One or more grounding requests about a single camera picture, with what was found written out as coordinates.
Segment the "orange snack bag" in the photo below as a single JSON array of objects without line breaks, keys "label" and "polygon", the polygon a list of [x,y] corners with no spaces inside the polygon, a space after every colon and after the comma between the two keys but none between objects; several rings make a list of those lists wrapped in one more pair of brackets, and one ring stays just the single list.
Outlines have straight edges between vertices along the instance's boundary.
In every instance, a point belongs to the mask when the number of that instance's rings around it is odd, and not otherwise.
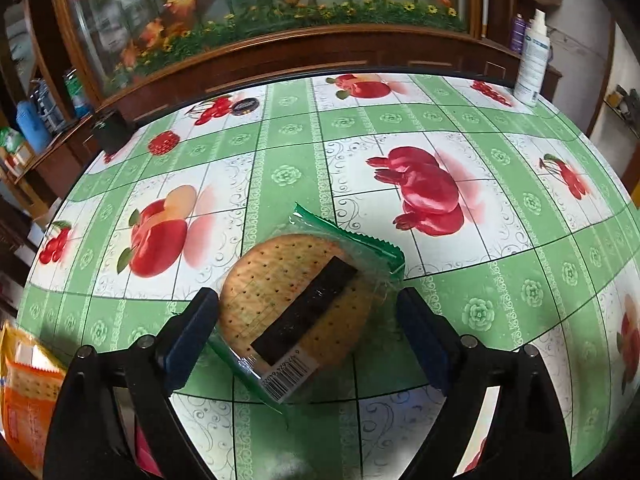
[{"label": "orange snack bag", "polygon": [[19,354],[38,349],[54,366],[58,362],[28,334],[4,326],[0,335],[0,402],[4,438],[25,466],[42,478],[47,433],[65,378],[59,370],[42,370],[17,362]]}]

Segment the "purple can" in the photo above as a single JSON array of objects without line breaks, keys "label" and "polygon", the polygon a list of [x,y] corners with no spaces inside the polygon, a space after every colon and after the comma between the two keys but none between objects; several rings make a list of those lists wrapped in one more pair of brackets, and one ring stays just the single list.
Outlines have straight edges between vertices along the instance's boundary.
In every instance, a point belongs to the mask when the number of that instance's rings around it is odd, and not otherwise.
[{"label": "purple can", "polygon": [[511,29],[511,44],[509,48],[518,54],[522,53],[522,47],[524,46],[524,31],[527,28],[527,23],[522,19],[522,15],[518,14],[513,19],[513,28]]}]

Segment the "plastic wrapper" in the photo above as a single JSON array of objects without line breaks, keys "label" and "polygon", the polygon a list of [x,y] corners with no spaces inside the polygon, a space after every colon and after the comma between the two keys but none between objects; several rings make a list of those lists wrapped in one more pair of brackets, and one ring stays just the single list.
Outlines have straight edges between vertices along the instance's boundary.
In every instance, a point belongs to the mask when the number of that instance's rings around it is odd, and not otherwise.
[{"label": "plastic wrapper", "polygon": [[5,323],[0,335],[4,438],[38,478],[42,477],[47,433],[64,378],[63,365],[46,348]]},{"label": "plastic wrapper", "polygon": [[403,274],[399,248],[297,205],[228,272],[209,343],[251,394],[278,409],[350,355],[370,314],[395,301]]}]

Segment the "fish tank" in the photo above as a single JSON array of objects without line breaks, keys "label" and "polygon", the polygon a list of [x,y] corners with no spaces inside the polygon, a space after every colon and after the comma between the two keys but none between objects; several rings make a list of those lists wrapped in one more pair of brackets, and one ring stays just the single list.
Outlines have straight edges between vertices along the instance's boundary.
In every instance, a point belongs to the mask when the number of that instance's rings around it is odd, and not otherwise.
[{"label": "fish tank", "polygon": [[465,31],[465,0],[69,0],[106,95],[191,56],[304,27],[349,23]]}]

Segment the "black label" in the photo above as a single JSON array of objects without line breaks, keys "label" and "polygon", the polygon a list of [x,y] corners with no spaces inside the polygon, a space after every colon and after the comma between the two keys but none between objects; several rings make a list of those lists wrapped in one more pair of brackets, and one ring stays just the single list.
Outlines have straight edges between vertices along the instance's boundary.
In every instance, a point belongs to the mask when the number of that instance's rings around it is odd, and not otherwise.
[{"label": "black label", "polygon": [[252,343],[270,366],[276,364],[313,326],[358,270],[337,256],[331,258],[278,319]]},{"label": "black label", "polygon": [[255,97],[248,97],[238,101],[231,107],[232,115],[246,115],[250,114],[260,106],[260,101]]}]

